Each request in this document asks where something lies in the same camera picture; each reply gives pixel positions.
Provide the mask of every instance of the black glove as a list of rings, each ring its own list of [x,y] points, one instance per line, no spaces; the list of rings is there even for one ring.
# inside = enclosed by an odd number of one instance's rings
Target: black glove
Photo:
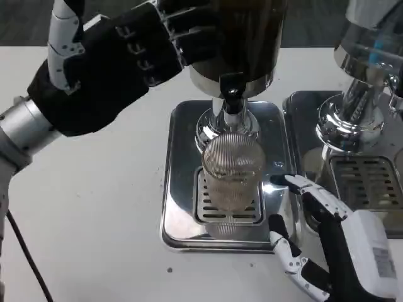
[[[176,14],[180,18],[176,17],[179,22],[174,26],[186,28],[186,18],[181,17],[186,17],[186,12],[194,13],[194,9]],[[200,16],[203,14],[212,12],[203,8]],[[28,94],[62,134],[69,137],[96,132],[146,94],[149,87],[171,79],[194,60],[215,55],[214,26],[203,24],[202,29],[192,30],[197,26],[194,20],[189,26],[183,33],[175,31],[173,38],[161,14],[150,3],[113,20],[102,18],[83,34],[81,44],[85,52],[65,61],[65,75],[71,87],[76,87],[75,91],[55,88],[45,61],[28,87]],[[173,39],[177,39],[177,47],[184,45],[181,50],[182,54],[188,54],[187,58],[179,55]],[[185,44],[188,40],[193,41],[192,47]]]

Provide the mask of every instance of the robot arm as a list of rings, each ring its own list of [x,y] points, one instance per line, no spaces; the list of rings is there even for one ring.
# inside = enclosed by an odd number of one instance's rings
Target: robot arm
[[[144,3],[85,26],[83,12],[84,1],[55,0],[48,59],[29,85],[29,96],[15,98],[0,115],[0,253],[9,182],[33,155],[60,134],[104,128],[150,87],[217,49],[217,19],[204,0],[167,0],[160,8]]]
[[[286,273],[316,301],[395,301],[397,277],[385,229],[369,211],[351,211],[314,182],[294,175],[273,176],[288,186],[319,222],[329,273],[306,258],[289,241],[280,215],[269,217],[270,240]]]

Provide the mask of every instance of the dark background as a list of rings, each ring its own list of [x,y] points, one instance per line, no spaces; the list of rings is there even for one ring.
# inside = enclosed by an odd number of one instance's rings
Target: dark background
[[[89,20],[114,17],[137,0],[86,0]],[[332,47],[343,25],[348,0],[289,0],[282,47]],[[53,0],[0,0],[0,46],[45,46]]]

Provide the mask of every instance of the robotic hand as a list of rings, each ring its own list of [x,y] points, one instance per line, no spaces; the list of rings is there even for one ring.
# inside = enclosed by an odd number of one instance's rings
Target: robotic hand
[[[48,60],[28,88],[30,99],[66,136],[102,129],[150,87],[215,54],[217,18],[207,3],[144,3],[83,26],[84,1],[56,0]]]
[[[299,175],[272,176],[288,186],[319,222],[329,272],[291,242],[281,215],[269,217],[270,240],[286,274],[315,301],[395,301],[398,285],[385,229],[372,212],[353,212],[323,187]]]

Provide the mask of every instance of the silver cylindrical arm joint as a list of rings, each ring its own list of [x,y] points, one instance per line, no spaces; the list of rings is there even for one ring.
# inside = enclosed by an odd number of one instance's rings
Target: silver cylindrical arm joint
[[[33,101],[22,97],[15,98],[14,106],[0,115],[0,128],[18,150],[29,156],[60,135]]]

